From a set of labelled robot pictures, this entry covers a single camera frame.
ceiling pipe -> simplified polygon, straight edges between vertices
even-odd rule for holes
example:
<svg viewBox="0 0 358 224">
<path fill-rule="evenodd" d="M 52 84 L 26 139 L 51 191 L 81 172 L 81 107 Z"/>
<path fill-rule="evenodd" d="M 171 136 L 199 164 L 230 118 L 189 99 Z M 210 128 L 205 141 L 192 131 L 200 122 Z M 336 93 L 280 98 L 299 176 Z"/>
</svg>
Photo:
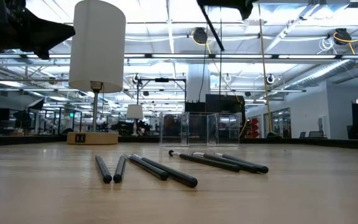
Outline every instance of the ceiling pipe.
<svg viewBox="0 0 358 224">
<path fill-rule="evenodd" d="M 16 77 L 20 77 L 20 78 L 23 78 L 23 79 L 10 79 L 10 78 L 3 78 L 4 76 L 16 76 Z M 28 78 L 26 78 L 24 75 L 21 75 L 20 73 L 17 73 L 17 72 L 13 72 L 9 69 L 6 69 L 4 67 L 1 67 L 0 66 L 0 82 L 1 81 L 9 81 L 9 82 L 23 82 L 23 80 L 28 80 L 29 82 L 32 82 L 33 80 L 29 80 Z M 33 89 L 33 88 L 43 88 L 43 89 L 46 89 L 48 88 L 47 86 L 43 86 L 43 85 L 40 85 L 40 84 L 35 84 L 35 83 L 30 83 L 28 86 L 26 86 L 25 88 L 28 88 L 28 89 Z M 52 93 L 50 96 L 63 96 L 65 98 L 67 98 L 68 96 L 62 94 L 62 93 Z"/>
</svg>

lamp pole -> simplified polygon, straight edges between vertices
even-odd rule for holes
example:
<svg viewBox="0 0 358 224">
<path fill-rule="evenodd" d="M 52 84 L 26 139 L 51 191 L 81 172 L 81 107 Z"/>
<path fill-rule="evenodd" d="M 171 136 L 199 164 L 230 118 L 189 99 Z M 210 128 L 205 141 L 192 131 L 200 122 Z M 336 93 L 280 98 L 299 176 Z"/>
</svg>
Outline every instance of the lamp pole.
<svg viewBox="0 0 358 224">
<path fill-rule="evenodd" d="M 103 87 L 101 82 L 91 82 L 91 89 L 93 90 L 93 120 L 92 120 L 92 132 L 96 132 L 96 120 L 98 116 L 98 97 L 99 92 Z"/>
</svg>

lamp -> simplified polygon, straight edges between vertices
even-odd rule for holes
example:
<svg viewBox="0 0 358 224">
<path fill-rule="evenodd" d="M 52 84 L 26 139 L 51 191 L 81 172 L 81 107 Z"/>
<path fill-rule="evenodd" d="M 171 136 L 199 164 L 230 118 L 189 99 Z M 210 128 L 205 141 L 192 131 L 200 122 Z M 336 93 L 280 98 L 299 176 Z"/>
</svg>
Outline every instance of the lamp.
<svg viewBox="0 0 358 224">
<path fill-rule="evenodd" d="M 134 132 L 133 136 L 137 136 L 137 127 L 136 122 L 138 119 L 143 119 L 143 107 L 142 105 L 128 105 L 127 109 L 127 119 L 134 120 Z"/>
</svg>

black cable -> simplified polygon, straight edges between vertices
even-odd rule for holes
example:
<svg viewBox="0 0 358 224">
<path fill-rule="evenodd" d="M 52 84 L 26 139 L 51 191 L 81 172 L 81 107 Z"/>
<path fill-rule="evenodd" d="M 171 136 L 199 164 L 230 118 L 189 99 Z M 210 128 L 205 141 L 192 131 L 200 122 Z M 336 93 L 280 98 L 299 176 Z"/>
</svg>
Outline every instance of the black cable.
<svg viewBox="0 0 358 224">
<path fill-rule="evenodd" d="M 205 42 L 205 47 L 204 47 L 204 65 L 203 65 L 203 79 L 201 81 L 201 87 L 200 87 L 200 92 L 198 93 L 198 102 L 200 102 L 201 100 L 201 91 L 203 90 L 203 85 L 204 85 L 204 75 L 205 75 L 205 60 L 206 60 L 206 45 L 208 44 L 208 23 L 206 24 L 206 28 L 205 28 L 205 33 L 206 33 L 206 42 Z"/>
</svg>

wall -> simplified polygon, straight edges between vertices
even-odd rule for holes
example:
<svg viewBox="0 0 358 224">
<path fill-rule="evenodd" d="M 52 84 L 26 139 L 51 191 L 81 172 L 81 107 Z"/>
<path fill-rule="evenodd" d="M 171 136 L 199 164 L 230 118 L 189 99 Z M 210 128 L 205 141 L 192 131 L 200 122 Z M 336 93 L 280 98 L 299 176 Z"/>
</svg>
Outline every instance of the wall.
<svg viewBox="0 0 358 224">
<path fill-rule="evenodd" d="M 347 139 L 347 125 L 352 125 L 352 102 L 358 99 L 358 85 L 328 85 L 329 126 L 331 138 Z"/>
<path fill-rule="evenodd" d="M 305 90 L 306 93 L 290 93 L 285 97 L 285 101 L 270 102 L 270 110 L 291 109 L 292 138 L 298 138 L 302 131 L 318 131 L 318 119 L 325 116 L 324 133 L 330 138 L 326 82 L 322 82 L 316 87 L 305 88 Z M 267 106 L 258 106 L 248 109 L 246 116 L 249 118 L 262 115 L 263 117 L 265 113 L 267 113 Z"/>
</svg>

